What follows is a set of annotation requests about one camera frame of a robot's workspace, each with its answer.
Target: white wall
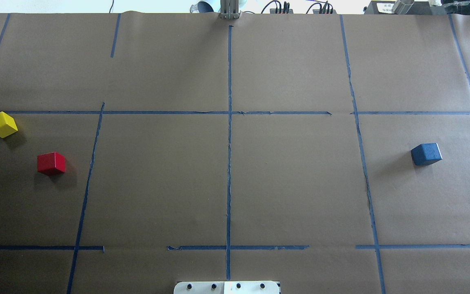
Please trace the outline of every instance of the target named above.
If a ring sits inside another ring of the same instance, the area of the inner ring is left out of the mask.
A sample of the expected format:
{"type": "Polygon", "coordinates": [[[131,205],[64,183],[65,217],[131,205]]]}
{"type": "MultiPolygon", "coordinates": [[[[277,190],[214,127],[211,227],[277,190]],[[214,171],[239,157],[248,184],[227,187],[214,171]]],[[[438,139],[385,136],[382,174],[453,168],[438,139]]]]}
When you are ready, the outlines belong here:
{"type": "MultiPolygon", "coordinates": [[[[189,13],[198,0],[115,0],[112,13],[189,13]]],[[[330,0],[339,14],[362,14],[370,0],[330,0]]],[[[313,3],[289,0],[295,13],[306,13],[313,3]]],[[[268,0],[248,0],[243,11],[260,13],[268,0]]],[[[112,0],[0,0],[0,13],[107,13],[112,0]]]]}

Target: red cube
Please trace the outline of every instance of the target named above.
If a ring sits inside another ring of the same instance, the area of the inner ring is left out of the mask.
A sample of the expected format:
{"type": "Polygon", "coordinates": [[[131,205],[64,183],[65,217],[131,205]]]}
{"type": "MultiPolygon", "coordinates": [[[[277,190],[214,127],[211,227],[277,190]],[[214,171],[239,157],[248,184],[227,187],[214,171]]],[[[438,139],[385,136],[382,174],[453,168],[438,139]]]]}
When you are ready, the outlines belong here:
{"type": "Polygon", "coordinates": [[[65,158],[57,152],[50,152],[38,156],[38,172],[47,176],[65,172],[65,158]]]}

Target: blue cube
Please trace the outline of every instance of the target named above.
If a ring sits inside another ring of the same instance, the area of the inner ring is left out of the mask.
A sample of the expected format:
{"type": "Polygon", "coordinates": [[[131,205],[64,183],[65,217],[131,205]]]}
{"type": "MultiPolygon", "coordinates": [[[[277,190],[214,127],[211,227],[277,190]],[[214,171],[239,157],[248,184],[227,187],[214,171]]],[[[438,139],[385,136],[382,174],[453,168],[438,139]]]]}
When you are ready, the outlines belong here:
{"type": "Polygon", "coordinates": [[[411,150],[411,156],[415,165],[431,165],[442,160],[437,143],[420,144],[411,150]]]}

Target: cable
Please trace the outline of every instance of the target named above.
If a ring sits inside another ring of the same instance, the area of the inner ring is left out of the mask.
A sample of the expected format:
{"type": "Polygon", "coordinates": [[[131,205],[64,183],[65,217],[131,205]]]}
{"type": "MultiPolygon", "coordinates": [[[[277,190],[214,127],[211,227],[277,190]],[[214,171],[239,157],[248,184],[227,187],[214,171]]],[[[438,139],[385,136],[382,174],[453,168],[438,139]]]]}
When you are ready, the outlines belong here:
{"type": "Polygon", "coordinates": [[[317,5],[317,4],[320,5],[320,9],[319,9],[319,13],[320,13],[322,11],[322,4],[320,2],[315,2],[315,3],[311,4],[311,6],[308,8],[308,11],[306,11],[306,14],[308,14],[309,11],[311,10],[311,8],[315,5],[317,5]]]}
{"type": "Polygon", "coordinates": [[[272,0],[268,4],[266,4],[266,6],[264,6],[264,8],[262,8],[261,14],[263,14],[264,11],[266,10],[266,8],[269,6],[269,4],[272,4],[273,2],[275,2],[275,5],[277,5],[277,3],[278,3],[278,11],[282,10],[282,3],[280,3],[280,1],[278,1],[278,0],[272,0]]]}

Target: cube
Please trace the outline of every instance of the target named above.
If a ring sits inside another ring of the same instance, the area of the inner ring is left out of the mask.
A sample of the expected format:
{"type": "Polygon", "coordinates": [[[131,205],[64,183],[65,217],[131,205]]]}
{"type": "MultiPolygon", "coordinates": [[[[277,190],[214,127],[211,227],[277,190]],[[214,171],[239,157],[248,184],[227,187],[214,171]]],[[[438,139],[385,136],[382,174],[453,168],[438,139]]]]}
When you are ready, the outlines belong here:
{"type": "Polygon", "coordinates": [[[13,118],[5,112],[0,112],[0,137],[5,138],[17,132],[17,126],[13,118]]]}
{"type": "Polygon", "coordinates": [[[38,156],[38,172],[47,176],[65,172],[65,158],[57,152],[50,152],[38,156]]]}
{"type": "Polygon", "coordinates": [[[415,165],[431,165],[442,160],[437,143],[420,144],[411,150],[411,156],[415,165]]]}

